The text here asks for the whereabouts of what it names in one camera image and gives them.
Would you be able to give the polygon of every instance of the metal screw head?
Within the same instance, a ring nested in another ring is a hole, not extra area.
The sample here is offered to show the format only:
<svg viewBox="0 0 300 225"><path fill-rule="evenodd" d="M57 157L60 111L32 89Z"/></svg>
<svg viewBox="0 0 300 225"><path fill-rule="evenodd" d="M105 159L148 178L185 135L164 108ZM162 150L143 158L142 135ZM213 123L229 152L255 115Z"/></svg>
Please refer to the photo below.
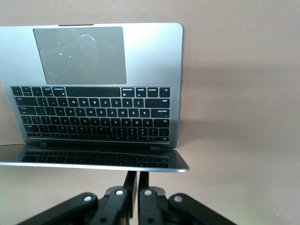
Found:
<svg viewBox="0 0 300 225"><path fill-rule="evenodd" d="M177 203L180 203L180 202L183 201L183 199L179 195L177 195L177 196L174 197L174 201L177 202Z"/></svg>
<svg viewBox="0 0 300 225"><path fill-rule="evenodd" d="M124 194L124 191L122 190L116 191L116 195L122 195L122 194Z"/></svg>
<svg viewBox="0 0 300 225"><path fill-rule="evenodd" d="M150 195L152 195L152 191L151 191L151 190L145 190L145 191L144 191L144 194L145 194L146 196L150 196Z"/></svg>
<svg viewBox="0 0 300 225"><path fill-rule="evenodd" d="M92 200L92 196L85 196L84 198L83 198L83 200L85 201L85 202L89 202L90 200Z"/></svg>

